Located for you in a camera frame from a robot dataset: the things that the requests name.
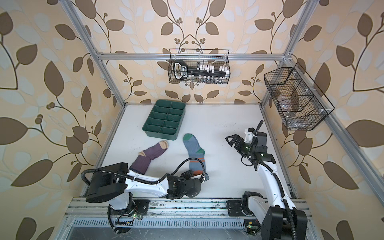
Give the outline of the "blue orange striped sock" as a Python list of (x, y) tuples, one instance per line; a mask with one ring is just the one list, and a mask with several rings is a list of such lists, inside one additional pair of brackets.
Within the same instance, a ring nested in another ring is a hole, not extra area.
[[(189, 158), (199, 159), (206, 169), (205, 150), (201, 148), (197, 138), (192, 134), (185, 134), (183, 136), (183, 143), (188, 151)], [(193, 172), (193, 176), (203, 174), (203, 167), (197, 160), (190, 160), (190, 170)]]

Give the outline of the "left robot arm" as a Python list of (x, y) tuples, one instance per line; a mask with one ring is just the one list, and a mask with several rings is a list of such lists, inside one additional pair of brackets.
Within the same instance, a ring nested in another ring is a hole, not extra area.
[(149, 201), (135, 203), (134, 193), (168, 200), (181, 199), (184, 196), (196, 197), (201, 191), (202, 183), (209, 180), (203, 162), (197, 162), (202, 166), (200, 174), (195, 175), (192, 170), (188, 170), (177, 176), (177, 172), (173, 171), (159, 179), (138, 174), (127, 163), (85, 170), (81, 173), (81, 179), (88, 186), (86, 202), (108, 203), (108, 223), (114, 233), (120, 235), (125, 230), (118, 224), (118, 220), (113, 221), (113, 215), (130, 217), (135, 221), (148, 210)]

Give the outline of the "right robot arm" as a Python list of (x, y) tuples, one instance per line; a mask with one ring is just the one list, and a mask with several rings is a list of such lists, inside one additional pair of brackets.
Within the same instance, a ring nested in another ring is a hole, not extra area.
[(288, 196), (278, 174), (276, 160), (268, 153), (267, 134), (253, 128), (246, 130), (245, 138), (239, 135), (226, 137), (243, 159), (249, 161), (262, 180), (266, 196), (245, 192), (242, 213), (255, 216), (261, 224), (263, 240), (304, 240), (308, 218)]

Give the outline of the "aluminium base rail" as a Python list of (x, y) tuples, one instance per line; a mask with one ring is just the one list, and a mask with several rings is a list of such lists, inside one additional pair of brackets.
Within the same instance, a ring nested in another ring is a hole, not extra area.
[(74, 198), (65, 217), (76, 227), (245, 229), (258, 224), (257, 218), (244, 214), (241, 199), (134, 199), (133, 210), (108, 213), (107, 203), (90, 204)]

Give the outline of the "green divided plastic tray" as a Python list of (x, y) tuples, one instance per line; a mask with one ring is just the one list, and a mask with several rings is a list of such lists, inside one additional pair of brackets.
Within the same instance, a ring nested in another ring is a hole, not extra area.
[(142, 130), (148, 137), (175, 141), (185, 116), (186, 104), (157, 100)]

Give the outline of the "black socket set holder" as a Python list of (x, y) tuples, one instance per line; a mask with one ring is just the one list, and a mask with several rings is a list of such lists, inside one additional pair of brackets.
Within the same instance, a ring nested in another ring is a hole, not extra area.
[(171, 72), (177, 80), (224, 80), (229, 79), (231, 74), (227, 66), (215, 67), (200, 62), (188, 65), (183, 60), (176, 60), (171, 66)]

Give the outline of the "purple sock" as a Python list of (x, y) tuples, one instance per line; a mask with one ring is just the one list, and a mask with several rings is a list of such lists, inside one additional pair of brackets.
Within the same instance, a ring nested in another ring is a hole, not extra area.
[(167, 141), (162, 140), (158, 142), (156, 145), (139, 152), (136, 160), (131, 164), (129, 168), (130, 171), (135, 173), (144, 175), (152, 160), (160, 157), (166, 150), (169, 148), (169, 144)]

